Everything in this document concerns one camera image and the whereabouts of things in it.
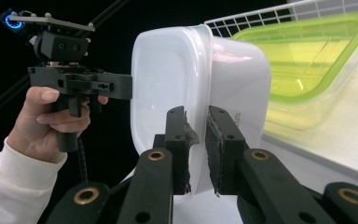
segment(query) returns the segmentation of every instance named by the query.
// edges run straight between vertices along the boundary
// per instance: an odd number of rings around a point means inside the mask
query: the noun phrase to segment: person
[[[89,102],[81,118],[68,110],[51,112],[60,93],[31,87],[0,151],[0,223],[35,224],[48,205],[58,171],[67,155],[58,150],[58,132],[80,135],[90,124]],[[105,105],[107,97],[99,96]]]

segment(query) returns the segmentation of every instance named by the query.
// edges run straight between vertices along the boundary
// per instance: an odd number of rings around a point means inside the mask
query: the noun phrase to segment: blue light
[[[7,26],[12,29],[20,29],[22,27],[22,21],[11,21],[9,19],[10,17],[11,17],[11,15],[7,15],[5,17],[5,22],[6,22]]]

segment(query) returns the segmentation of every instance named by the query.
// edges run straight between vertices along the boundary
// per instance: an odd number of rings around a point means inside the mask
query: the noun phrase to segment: wire basket
[[[358,11],[358,0],[304,0],[205,21],[213,35],[232,37],[255,26]]]

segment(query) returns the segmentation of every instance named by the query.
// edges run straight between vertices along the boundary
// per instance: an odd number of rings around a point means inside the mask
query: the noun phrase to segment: dark wall
[[[1,0],[0,14],[11,7],[15,11],[32,11],[37,16],[49,12],[58,20],[88,24],[113,2]],[[210,19],[284,3],[284,0],[132,0],[90,36],[89,56],[82,63],[106,72],[130,74],[133,42],[143,31],[198,25]],[[28,66],[37,63],[33,49],[0,23],[0,96],[26,74]],[[0,103],[0,150],[21,109],[25,92],[26,89],[13,91],[7,104]],[[109,187],[117,184],[138,159],[131,140],[129,102],[111,99],[102,113],[92,114],[91,125],[83,133],[83,142],[89,180],[104,182]],[[76,155],[69,154],[46,214],[78,181]]]

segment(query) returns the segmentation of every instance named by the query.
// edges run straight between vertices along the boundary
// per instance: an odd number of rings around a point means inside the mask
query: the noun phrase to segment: white sleeve
[[[5,139],[0,152],[0,223],[35,224],[66,158],[66,153],[60,153],[54,163],[34,160],[11,148]]]

